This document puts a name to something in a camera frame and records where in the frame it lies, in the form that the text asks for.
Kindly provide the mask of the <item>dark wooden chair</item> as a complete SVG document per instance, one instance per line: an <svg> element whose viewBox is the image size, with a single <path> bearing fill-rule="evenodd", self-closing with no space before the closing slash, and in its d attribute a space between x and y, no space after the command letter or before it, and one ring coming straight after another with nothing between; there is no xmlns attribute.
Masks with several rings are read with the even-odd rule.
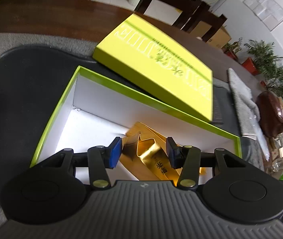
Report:
<svg viewBox="0 0 283 239"><path fill-rule="evenodd" d="M152 1L153 0L140 0L138 5L135 7L135 11L140 14L144 14ZM201 38L204 42L208 42L227 21L226 16L216 16L210 12L210 6L202 0L158 1L181 10L180 16L172 25L182 31L191 33L200 22L205 22L210 25L208 31Z"/></svg>

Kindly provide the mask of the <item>brown clay teapot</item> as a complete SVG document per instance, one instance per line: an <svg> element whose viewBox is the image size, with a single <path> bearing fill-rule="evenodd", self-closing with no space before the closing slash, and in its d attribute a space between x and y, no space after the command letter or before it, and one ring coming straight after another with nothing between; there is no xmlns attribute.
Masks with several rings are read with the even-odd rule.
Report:
<svg viewBox="0 0 283 239"><path fill-rule="evenodd" d="M283 100L272 91L262 92L255 102L259 109L259 125L268 138L283 131Z"/></svg>

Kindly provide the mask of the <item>green open gift box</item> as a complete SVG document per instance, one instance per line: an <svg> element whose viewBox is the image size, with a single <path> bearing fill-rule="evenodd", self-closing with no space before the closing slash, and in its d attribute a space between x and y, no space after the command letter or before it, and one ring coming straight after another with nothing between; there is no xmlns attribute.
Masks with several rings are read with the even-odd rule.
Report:
<svg viewBox="0 0 283 239"><path fill-rule="evenodd" d="M242 155L240 139L220 128L79 66L65 80L50 80L40 96L49 119L32 158L35 165L63 148L76 153L107 146L141 122L180 145L212 153L222 147ZM120 162L110 180L138 180Z"/></svg>

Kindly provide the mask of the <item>grey calligraphy table mat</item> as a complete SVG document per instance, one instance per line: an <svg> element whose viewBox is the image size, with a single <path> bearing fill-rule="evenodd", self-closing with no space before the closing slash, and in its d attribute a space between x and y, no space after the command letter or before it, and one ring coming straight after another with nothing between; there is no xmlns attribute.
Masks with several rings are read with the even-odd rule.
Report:
<svg viewBox="0 0 283 239"><path fill-rule="evenodd" d="M93 50L97 43L91 40L80 40L67 37L39 35L30 33L0 33L0 56L10 49L20 46L48 46L60 49L76 57L79 64L86 66L91 60ZM213 123L236 135L241 135L238 117L234 110L234 99L227 76L213 80L216 105L214 106ZM7 219L0 207L0 226Z"/></svg>

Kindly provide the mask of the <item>yellow green box lid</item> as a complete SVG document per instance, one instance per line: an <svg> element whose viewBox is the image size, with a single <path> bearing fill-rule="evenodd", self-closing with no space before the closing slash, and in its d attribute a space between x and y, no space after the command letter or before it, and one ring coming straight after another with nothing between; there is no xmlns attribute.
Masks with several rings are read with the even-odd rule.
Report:
<svg viewBox="0 0 283 239"><path fill-rule="evenodd" d="M211 69L136 14L99 42L93 58L162 102L212 120Z"/></svg>

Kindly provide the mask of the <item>cardboard box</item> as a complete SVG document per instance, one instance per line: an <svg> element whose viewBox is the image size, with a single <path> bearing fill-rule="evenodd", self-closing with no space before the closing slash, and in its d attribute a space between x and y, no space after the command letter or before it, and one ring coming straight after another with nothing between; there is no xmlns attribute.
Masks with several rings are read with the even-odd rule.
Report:
<svg viewBox="0 0 283 239"><path fill-rule="evenodd" d="M205 22L200 21L198 25L190 32L194 37L200 37L203 39L203 35L209 31L211 26ZM207 44L221 49L231 40L230 34L227 30L221 26L220 29L207 41Z"/></svg>

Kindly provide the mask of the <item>grey folded towel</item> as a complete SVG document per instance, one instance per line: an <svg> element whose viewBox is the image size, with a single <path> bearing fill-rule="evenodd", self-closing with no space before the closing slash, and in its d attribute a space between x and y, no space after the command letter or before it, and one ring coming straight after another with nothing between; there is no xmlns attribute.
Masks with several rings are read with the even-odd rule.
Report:
<svg viewBox="0 0 283 239"><path fill-rule="evenodd" d="M227 74L241 134L243 137L255 141L257 140L255 125L260 120L260 113L257 104L253 101L251 89L245 85L232 68L227 70Z"/></svg>

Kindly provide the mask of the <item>potted green plant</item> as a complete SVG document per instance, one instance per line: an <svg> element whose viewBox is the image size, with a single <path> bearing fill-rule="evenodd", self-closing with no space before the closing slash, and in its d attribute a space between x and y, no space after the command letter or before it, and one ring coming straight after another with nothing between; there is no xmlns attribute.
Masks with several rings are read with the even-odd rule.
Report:
<svg viewBox="0 0 283 239"><path fill-rule="evenodd" d="M265 88L283 99L283 57L274 53L274 44L249 40L244 44L253 64L263 76Z"/></svg>

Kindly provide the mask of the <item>gold foil tea packet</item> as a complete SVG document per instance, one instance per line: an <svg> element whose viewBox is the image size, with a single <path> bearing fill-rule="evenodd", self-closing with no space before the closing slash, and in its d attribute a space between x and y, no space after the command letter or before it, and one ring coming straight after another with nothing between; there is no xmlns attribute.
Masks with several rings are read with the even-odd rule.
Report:
<svg viewBox="0 0 283 239"><path fill-rule="evenodd" d="M166 137L144 123L136 122L122 140L120 162L138 180L171 180L177 183L182 169L170 166Z"/></svg>

